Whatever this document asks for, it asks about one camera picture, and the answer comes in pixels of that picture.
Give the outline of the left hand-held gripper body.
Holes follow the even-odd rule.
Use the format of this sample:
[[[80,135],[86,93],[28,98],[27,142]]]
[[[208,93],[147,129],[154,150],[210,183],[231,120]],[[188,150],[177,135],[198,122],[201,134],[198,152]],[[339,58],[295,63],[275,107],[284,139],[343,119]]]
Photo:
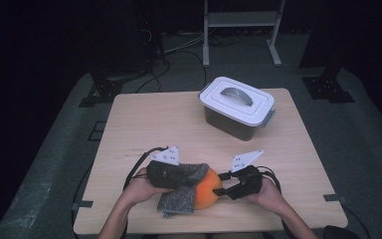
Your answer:
[[[180,157],[177,146],[152,154],[150,163],[146,166],[147,178],[155,187],[177,188],[180,186],[178,179],[179,164]]]

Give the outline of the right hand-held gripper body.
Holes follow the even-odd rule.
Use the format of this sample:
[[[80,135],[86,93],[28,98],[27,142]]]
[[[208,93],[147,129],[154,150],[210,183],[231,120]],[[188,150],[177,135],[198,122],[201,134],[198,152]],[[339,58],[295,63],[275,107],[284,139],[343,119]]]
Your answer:
[[[262,174],[253,166],[253,162],[263,153],[262,149],[258,149],[237,154],[233,157],[229,175],[236,177],[239,183],[227,189],[227,195],[231,199],[236,200],[260,191],[262,187]]]

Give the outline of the orange plush toy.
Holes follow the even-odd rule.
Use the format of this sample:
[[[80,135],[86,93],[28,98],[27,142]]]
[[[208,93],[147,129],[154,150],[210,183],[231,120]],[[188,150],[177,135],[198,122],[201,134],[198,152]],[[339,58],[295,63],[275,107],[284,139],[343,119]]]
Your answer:
[[[206,175],[196,187],[194,208],[196,210],[201,210],[212,206],[219,198],[213,190],[222,187],[223,184],[217,172],[214,169],[209,168]]]

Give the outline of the grey fuzzy cloth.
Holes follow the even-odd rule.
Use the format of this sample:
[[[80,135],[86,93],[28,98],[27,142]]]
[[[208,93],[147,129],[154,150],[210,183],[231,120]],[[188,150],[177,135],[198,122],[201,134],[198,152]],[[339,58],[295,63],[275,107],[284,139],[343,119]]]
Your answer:
[[[194,213],[194,199],[196,187],[209,169],[207,163],[179,164],[179,182],[187,179],[195,181],[193,187],[177,187],[170,192],[163,193],[157,204],[157,211],[165,218],[175,214],[189,215]]]

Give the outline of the clear plastic storage box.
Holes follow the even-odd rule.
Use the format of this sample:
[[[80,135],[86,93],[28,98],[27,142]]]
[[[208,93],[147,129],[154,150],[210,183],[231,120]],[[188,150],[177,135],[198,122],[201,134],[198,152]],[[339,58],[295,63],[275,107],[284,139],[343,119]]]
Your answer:
[[[262,128],[266,127],[267,124],[271,121],[275,115],[275,110],[270,110],[262,121],[260,125],[249,126],[238,122],[234,119],[230,119],[226,116],[223,116],[219,113],[214,112],[208,108],[204,108],[205,119],[208,124],[211,126],[243,141],[248,141],[253,138],[256,132]]]

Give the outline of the white lid with grey handle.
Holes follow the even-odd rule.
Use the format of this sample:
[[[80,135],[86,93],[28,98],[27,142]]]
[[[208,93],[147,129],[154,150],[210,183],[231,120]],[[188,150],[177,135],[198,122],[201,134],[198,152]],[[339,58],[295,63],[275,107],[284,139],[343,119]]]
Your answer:
[[[199,100],[208,110],[246,126],[265,126],[275,113],[271,94],[227,77],[205,87]]]

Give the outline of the person's right hand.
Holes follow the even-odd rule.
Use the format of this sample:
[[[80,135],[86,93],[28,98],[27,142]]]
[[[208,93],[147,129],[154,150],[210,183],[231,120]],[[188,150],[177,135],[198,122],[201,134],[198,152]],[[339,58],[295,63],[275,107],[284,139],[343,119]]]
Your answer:
[[[261,190],[258,193],[245,196],[244,199],[258,204],[273,213],[280,213],[284,205],[284,198],[274,183],[265,177],[262,179]]]

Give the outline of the person's left hand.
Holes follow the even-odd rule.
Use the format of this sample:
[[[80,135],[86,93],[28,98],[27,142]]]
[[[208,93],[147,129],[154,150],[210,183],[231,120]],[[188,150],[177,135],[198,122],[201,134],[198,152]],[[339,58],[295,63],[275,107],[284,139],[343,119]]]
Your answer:
[[[123,190],[121,201],[127,206],[134,206],[144,202],[152,196],[168,192],[166,188],[154,187],[147,179],[146,168],[141,168],[131,179],[128,186]]]

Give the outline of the grey tape strip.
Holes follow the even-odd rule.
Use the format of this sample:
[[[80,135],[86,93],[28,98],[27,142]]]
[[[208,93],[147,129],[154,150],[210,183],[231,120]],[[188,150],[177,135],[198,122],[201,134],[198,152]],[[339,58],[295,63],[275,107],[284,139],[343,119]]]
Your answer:
[[[331,201],[337,201],[341,204],[346,204],[348,200],[344,196],[339,196],[337,194],[324,194],[323,198],[326,202],[331,202]]]
[[[72,210],[73,211],[78,211],[80,208],[92,208],[93,207],[93,202],[89,200],[82,200],[79,202],[74,202],[72,205]]]

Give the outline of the black stand base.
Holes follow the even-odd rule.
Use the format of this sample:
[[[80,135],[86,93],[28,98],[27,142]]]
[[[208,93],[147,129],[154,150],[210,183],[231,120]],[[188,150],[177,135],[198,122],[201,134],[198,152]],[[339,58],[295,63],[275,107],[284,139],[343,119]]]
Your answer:
[[[82,98],[80,108],[92,108],[96,104],[112,103],[121,93],[123,85],[142,78],[146,71],[117,71],[105,69],[92,69],[90,75],[93,85],[88,95]]]
[[[302,81],[314,100],[333,104],[353,103],[353,97],[337,82],[340,67],[326,67],[319,76],[303,77]]]

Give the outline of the dark rounded object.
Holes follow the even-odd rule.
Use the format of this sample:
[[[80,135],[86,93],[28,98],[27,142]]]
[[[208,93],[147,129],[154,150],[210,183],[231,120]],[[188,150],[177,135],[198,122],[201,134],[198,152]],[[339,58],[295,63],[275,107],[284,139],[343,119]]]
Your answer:
[[[322,239],[359,239],[359,237],[347,229],[327,225],[323,229]]]

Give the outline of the white metal stand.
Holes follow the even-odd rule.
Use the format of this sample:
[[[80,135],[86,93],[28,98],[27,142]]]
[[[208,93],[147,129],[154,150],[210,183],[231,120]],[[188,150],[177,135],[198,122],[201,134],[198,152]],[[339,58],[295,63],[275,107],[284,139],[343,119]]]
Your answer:
[[[276,48],[276,41],[282,22],[286,0],[280,0],[277,11],[261,12],[210,12],[209,0],[204,0],[203,13],[203,46],[202,65],[210,66],[209,30],[215,28],[246,28],[246,27],[272,27],[273,32],[267,39],[273,63],[276,67],[282,65],[282,60]]]

